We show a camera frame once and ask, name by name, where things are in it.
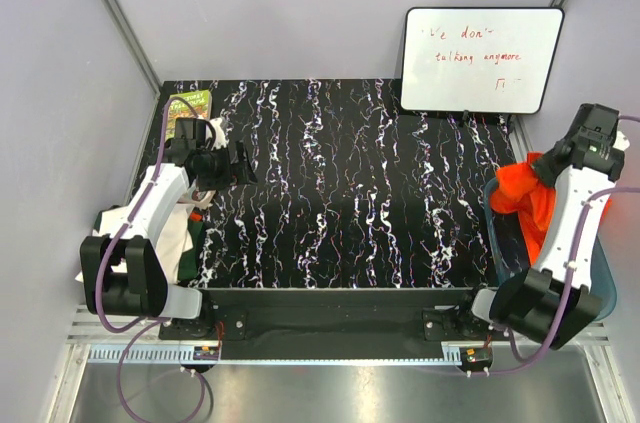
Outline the orange t shirt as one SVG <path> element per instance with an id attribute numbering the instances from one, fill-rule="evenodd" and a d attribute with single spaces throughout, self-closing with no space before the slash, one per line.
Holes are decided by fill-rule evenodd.
<path id="1" fill-rule="evenodd" d="M 594 201 L 589 198 L 615 186 L 605 173 L 587 167 L 568 167 L 548 187 L 533 168 L 541 157 L 540 153 L 530 153 L 524 162 L 499 168 L 496 171 L 499 188 L 490 197 L 494 211 L 517 214 L 530 265 L 551 255 L 551 250 L 544 248 L 545 242 L 551 243 L 551 249 L 561 247 L 566 252 L 571 248 L 584 207 L 591 209 L 589 221 L 599 224 L 609 204 L 604 197 Z"/>

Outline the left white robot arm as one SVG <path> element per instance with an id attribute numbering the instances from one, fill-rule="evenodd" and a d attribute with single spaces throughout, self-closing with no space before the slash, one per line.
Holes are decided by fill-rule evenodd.
<path id="1" fill-rule="evenodd" d="M 203 306 L 201 291 L 177 279 L 187 221 L 215 193 L 256 181 L 243 143 L 229 147 L 225 118 L 177 119 L 131 201 L 102 212 L 99 228 L 80 245 L 88 310 L 103 323 L 111 316 L 178 318 L 193 338 L 208 337 L 216 315 Z"/>

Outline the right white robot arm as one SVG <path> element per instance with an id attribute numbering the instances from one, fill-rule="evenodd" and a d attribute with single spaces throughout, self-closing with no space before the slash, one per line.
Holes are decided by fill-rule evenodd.
<path id="1" fill-rule="evenodd" d="M 460 336 L 502 326 L 558 349 L 598 317 L 592 253 L 625 163 L 620 119 L 613 108 L 583 104 L 549 151 L 497 170 L 489 208 L 516 215 L 530 264 L 454 314 Z"/>

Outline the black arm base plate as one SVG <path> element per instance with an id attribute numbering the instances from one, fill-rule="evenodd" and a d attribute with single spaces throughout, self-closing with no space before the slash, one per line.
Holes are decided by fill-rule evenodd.
<path id="1" fill-rule="evenodd" d="M 205 289 L 204 314 L 173 320 L 165 341 L 249 341 L 264 334 L 401 334 L 426 340 L 483 340 L 476 292 L 462 289 Z"/>

